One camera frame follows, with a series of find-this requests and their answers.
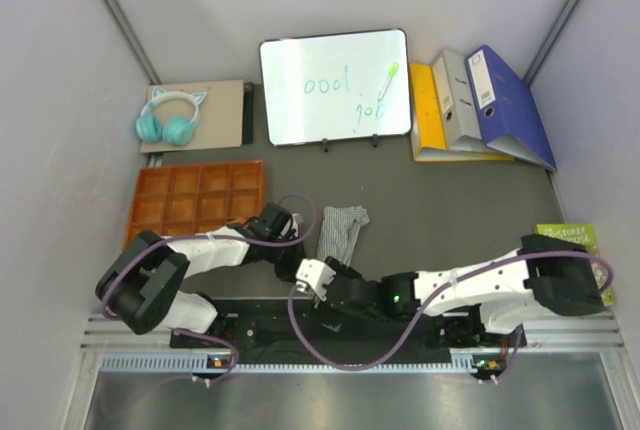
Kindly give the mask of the grey striped underwear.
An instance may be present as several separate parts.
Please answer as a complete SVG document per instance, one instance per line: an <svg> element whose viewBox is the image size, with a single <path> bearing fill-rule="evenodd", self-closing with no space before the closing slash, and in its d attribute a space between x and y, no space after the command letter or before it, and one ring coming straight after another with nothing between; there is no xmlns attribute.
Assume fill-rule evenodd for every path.
<svg viewBox="0 0 640 430"><path fill-rule="evenodd" d="M360 230L370 223L368 211L362 206L325 207L316 258L332 257L350 265Z"/></svg>

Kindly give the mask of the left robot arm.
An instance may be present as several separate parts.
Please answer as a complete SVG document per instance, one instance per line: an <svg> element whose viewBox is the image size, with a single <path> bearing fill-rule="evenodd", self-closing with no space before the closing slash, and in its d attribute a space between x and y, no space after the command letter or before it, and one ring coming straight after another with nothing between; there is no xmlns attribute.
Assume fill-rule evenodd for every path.
<svg viewBox="0 0 640 430"><path fill-rule="evenodd" d="M269 202L244 223L206 233L162 237L144 230L99 280L95 294L102 313L136 335L181 330L192 332L205 346L216 346L226 337L225 320L207 297L183 292L183 281L256 262L272 264L278 279L293 281L304 258L302 222L301 215Z"/></svg>

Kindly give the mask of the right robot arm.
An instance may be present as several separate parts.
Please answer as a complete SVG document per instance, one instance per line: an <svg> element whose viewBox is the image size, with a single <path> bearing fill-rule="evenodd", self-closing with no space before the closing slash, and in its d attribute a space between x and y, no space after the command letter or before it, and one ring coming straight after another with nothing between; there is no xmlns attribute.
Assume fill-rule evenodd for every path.
<svg viewBox="0 0 640 430"><path fill-rule="evenodd" d="M458 310L469 338L487 346L529 320L581 317L604 309L611 267L575 242L540 234L487 262L444 271L414 271L368 281L336 260L304 260L296 285L319 302L376 321L441 317Z"/></svg>

